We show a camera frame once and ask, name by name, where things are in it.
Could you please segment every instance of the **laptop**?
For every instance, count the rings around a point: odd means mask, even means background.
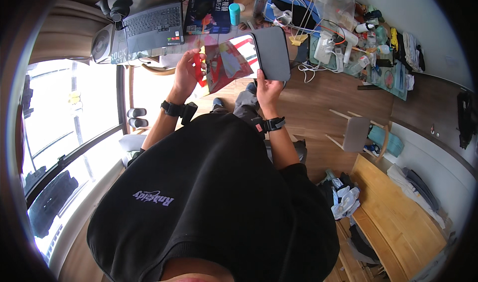
[[[180,0],[132,0],[123,19],[130,53],[184,44]]]

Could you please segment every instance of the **computer mouse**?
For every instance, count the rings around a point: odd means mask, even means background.
[[[201,2],[196,8],[196,20],[202,20],[212,9],[211,2]]]

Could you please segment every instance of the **wrist strap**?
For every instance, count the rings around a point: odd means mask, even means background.
[[[285,117],[283,118],[272,118],[264,121],[264,130],[273,131],[280,130],[285,125]]]
[[[285,125],[285,117],[263,120],[261,117],[251,119],[257,132],[264,135],[268,131],[280,130]]]
[[[197,111],[197,105],[193,102],[188,103],[187,105],[176,105],[167,101],[164,101],[161,104],[161,107],[164,109],[166,115],[173,117],[181,117],[182,125],[188,124],[194,116],[194,113]]]

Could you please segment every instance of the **headphones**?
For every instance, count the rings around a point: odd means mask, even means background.
[[[120,22],[129,15],[129,7],[133,4],[132,0],[116,0],[110,9],[108,0],[99,0],[99,7],[105,15],[110,15],[114,22]]]

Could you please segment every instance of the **blue towel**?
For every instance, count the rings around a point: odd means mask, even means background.
[[[381,148],[383,146],[383,142],[385,141],[385,130],[374,125],[370,133],[368,133],[368,138],[374,141],[375,144],[377,144]],[[387,152],[397,158],[398,155],[402,152],[402,150],[402,141],[400,141],[397,136],[389,132]]]

